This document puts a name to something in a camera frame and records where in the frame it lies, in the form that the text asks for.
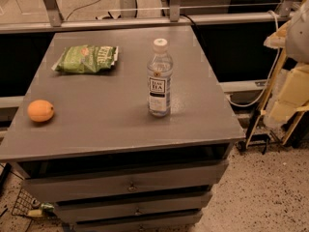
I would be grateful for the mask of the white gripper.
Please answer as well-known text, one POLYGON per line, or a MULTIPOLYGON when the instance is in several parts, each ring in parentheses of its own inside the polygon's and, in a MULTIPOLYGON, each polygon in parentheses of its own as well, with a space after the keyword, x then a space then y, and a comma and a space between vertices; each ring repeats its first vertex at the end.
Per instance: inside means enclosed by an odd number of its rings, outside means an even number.
MULTIPOLYGON (((284 23, 264 41, 269 48, 284 48, 289 22, 284 23)), ((296 110, 309 101, 309 65, 298 63, 291 69, 281 88, 269 117, 276 123, 286 123, 296 110)))

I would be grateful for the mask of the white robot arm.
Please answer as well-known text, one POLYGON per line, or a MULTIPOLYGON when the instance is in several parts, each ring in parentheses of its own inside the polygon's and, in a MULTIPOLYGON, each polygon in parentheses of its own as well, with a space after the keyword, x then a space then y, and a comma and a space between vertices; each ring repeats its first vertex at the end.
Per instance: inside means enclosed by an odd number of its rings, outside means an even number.
POLYGON ((296 61, 274 98, 274 104, 267 109, 271 122, 287 123, 309 101, 309 1, 302 4, 285 28, 268 36, 264 46, 284 48, 289 58, 296 61))

